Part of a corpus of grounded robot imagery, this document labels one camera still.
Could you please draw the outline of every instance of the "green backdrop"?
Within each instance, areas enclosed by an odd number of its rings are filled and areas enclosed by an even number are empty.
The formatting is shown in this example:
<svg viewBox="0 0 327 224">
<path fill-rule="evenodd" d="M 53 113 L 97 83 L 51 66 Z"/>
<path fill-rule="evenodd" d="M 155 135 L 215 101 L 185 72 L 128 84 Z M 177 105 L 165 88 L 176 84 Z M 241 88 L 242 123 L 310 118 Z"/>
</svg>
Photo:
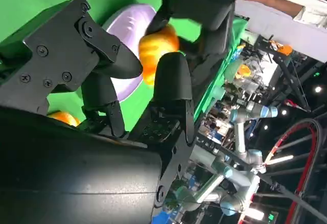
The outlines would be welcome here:
<svg viewBox="0 0 327 224">
<path fill-rule="evenodd" d="M 45 8 L 66 0 L 0 0 L 2 2 L 2 16 L 0 17 L 0 41 L 16 31 L 19 27 L 33 18 Z M 151 4 L 156 10 L 161 0 L 87 0 L 91 5 L 90 14 L 93 19 L 103 24 L 115 11 L 132 3 Z M 195 40 L 200 27 L 188 20 L 172 20 L 171 23 L 180 36 Z M 121 103 L 126 130 L 130 130 L 152 98 L 153 89 L 142 83 L 126 101 Z M 49 96 L 50 111 L 68 111 L 73 116 L 84 120 L 81 110 L 83 105 L 81 92 L 55 94 Z"/>
</svg>

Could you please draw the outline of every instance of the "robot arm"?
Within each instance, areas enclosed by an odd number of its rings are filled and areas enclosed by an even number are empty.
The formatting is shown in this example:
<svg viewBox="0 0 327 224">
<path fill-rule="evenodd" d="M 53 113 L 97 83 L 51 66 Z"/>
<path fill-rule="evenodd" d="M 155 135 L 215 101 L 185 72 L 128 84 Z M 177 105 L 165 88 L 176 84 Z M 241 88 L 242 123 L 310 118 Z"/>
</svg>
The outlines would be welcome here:
<svg viewBox="0 0 327 224">
<path fill-rule="evenodd" d="M 201 84 L 214 66 L 221 63 L 229 49 L 235 0 L 162 0 L 147 34 L 164 28 L 170 18 L 185 18 L 201 24 L 195 42 L 179 38 L 180 50 L 186 53 L 193 85 Z"/>
</svg>

